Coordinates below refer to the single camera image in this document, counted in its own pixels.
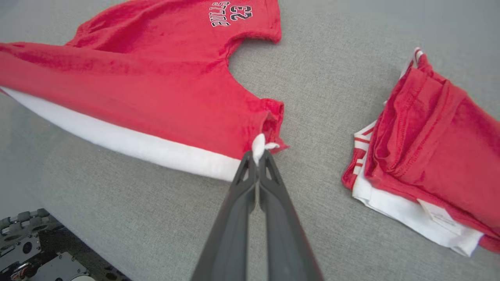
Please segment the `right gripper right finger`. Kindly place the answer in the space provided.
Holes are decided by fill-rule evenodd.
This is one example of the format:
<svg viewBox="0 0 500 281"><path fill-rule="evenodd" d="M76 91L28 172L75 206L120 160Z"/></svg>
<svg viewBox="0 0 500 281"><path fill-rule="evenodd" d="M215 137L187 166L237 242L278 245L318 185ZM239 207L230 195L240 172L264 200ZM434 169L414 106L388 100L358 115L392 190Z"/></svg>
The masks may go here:
<svg viewBox="0 0 500 281"><path fill-rule="evenodd" d="M269 281L323 281L285 183L269 151L259 160L259 204L266 215Z"/></svg>

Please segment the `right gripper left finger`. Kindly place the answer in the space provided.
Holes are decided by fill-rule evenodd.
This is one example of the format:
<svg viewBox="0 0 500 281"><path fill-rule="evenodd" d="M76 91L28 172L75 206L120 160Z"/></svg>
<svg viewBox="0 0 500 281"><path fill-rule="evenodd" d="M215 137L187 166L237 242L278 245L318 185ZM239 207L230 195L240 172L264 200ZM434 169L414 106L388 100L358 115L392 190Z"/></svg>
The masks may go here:
<svg viewBox="0 0 500 281"><path fill-rule="evenodd" d="M247 151L218 212L192 281L246 281L248 220L255 208L256 164Z"/></svg>

